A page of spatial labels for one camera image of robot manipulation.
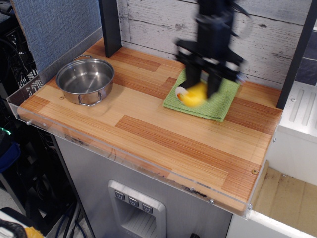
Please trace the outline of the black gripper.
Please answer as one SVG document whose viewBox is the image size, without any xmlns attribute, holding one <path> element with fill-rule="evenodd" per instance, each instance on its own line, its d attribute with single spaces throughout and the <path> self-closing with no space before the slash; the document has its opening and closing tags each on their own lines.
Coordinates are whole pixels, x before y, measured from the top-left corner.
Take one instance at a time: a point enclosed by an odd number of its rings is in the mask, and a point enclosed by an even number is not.
<svg viewBox="0 0 317 238">
<path fill-rule="evenodd" d="M 219 90 L 222 79 L 240 82 L 240 66 L 244 59 L 230 47 L 232 18 L 197 18 L 196 40 L 178 39 L 176 59 L 185 65 L 184 88 L 200 82 L 201 72 L 208 73 L 207 98 Z"/>
</svg>

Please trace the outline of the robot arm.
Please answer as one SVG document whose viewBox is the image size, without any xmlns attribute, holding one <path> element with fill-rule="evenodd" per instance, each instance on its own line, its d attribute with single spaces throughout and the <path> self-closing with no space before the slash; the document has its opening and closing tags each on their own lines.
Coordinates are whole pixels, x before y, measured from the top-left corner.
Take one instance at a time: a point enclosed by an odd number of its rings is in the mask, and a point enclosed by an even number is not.
<svg viewBox="0 0 317 238">
<path fill-rule="evenodd" d="M 186 104 L 194 99 L 208 99 L 219 90 L 223 79 L 239 82 L 244 59 L 230 47 L 234 13 L 247 12 L 233 0 L 200 0 L 195 17 L 198 24 L 194 41 L 177 40 L 177 61 L 185 65 L 186 79 L 175 90 Z"/>
</svg>

